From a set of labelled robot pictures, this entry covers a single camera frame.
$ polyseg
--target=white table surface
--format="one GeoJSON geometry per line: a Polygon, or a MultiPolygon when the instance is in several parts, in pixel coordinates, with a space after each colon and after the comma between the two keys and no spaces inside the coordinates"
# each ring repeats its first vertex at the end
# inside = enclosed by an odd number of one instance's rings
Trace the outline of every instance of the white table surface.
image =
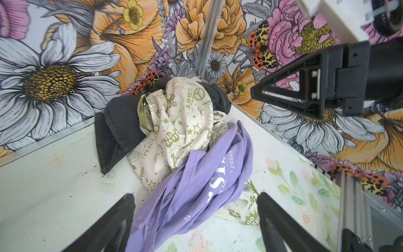
{"type": "MultiPolygon", "coordinates": [[[[278,185],[270,181],[281,181],[281,178],[266,172],[268,169],[262,162],[269,153],[283,156],[283,163],[290,162],[285,166],[317,171],[259,123],[232,106],[227,121],[237,119],[252,138],[251,179],[257,190],[266,191],[298,219],[299,212],[290,209],[288,198],[284,200],[278,185]]],[[[0,251],[61,251],[126,193],[134,194],[136,208],[149,196],[127,158],[102,176],[94,125],[78,130],[0,167],[0,251]]],[[[258,226],[211,217],[195,230],[171,237],[157,251],[175,251],[171,249],[173,246],[177,251],[261,251],[261,245],[258,226]]]]}

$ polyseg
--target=purple lavender flower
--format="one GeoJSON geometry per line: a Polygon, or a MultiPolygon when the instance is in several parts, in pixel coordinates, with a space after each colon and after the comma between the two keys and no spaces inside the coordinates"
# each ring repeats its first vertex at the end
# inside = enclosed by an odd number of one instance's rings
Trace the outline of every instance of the purple lavender flower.
{"type": "Polygon", "coordinates": [[[166,75],[170,75],[172,69],[169,67],[169,61],[172,59],[172,51],[169,46],[162,48],[162,52],[157,52],[151,60],[149,70],[157,70],[158,72],[164,72],[166,75]]]}
{"type": "Polygon", "coordinates": [[[181,20],[182,18],[185,18],[186,16],[187,13],[184,8],[174,10],[174,12],[171,15],[169,15],[165,32],[170,33],[171,31],[175,31],[178,21],[181,20]]]}

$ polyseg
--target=white daisy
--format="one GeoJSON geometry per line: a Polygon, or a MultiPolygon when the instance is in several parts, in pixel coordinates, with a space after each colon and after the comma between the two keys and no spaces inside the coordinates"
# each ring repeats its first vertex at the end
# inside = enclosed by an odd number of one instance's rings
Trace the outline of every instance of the white daisy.
{"type": "Polygon", "coordinates": [[[309,150],[322,144],[331,153],[341,152],[344,145],[356,147],[343,138],[342,132],[361,141],[373,142],[376,140],[373,133],[385,131],[381,124],[361,117],[342,117],[336,110],[326,109],[324,120],[315,120],[270,104],[263,106],[260,121],[270,130],[283,133],[284,138],[295,137],[298,144],[305,143],[309,150]]]}
{"type": "Polygon", "coordinates": [[[46,49],[0,38],[0,146],[20,149],[92,117],[119,92],[120,72],[101,76],[120,60],[112,42],[74,54],[77,31],[62,24],[46,49]]]}
{"type": "Polygon", "coordinates": [[[207,76],[217,81],[224,76],[227,69],[224,55],[216,52],[210,53],[209,59],[206,65],[207,76]]]}

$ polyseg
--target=cream printed fabric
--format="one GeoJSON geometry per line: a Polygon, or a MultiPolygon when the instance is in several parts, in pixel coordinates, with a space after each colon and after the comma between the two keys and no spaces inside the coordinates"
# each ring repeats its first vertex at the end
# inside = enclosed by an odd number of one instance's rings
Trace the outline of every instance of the cream printed fabric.
{"type": "Polygon", "coordinates": [[[166,92],[143,95],[138,111],[141,129],[148,136],[128,158],[150,192],[185,164],[191,150],[206,150],[212,134],[217,139],[225,130],[220,124],[218,132],[213,132],[213,123],[222,122],[225,113],[213,113],[204,87],[184,77],[171,79],[166,92]]]}

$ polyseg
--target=yellow flower center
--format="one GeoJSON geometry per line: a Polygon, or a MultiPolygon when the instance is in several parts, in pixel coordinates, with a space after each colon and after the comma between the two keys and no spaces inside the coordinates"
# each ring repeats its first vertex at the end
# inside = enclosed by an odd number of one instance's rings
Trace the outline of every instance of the yellow flower center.
{"type": "Polygon", "coordinates": [[[245,95],[248,92],[248,90],[246,89],[246,84],[241,81],[239,81],[237,83],[237,86],[235,89],[237,90],[238,94],[241,96],[245,95]]]}
{"type": "Polygon", "coordinates": [[[330,36],[330,33],[329,25],[315,29],[313,21],[309,22],[300,33],[302,36],[302,45],[296,48],[297,52],[308,54],[333,45],[334,39],[330,36]]]}
{"type": "Polygon", "coordinates": [[[123,12],[123,18],[130,24],[130,28],[134,31],[138,30],[143,25],[143,8],[136,0],[127,2],[127,9],[123,12]]]}
{"type": "Polygon", "coordinates": [[[139,18],[140,18],[140,12],[137,10],[137,8],[130,8],[129,9],[129,19],[130,22],[139,25],[139,18]]]}
{"type": "Polygon", "coordinates": [[[311,123],[327,123],[331,121],[335,117],[336,113],[334,112],[333,109],[326,109],[325,111],[325,117],[323,120],[317,120],[313,119],[310,117],[307,117],[305,115],[301,115],[302,118],[305,118],[307,121],[310,121],[311,123]]]}
{"type": "Polygon", "coordinates": [[[69,93],[77,81],[74,69],[68,66],[49,66],[30,75],[24,81],[24,94],[36,101],[49,101],[69,93]]]}

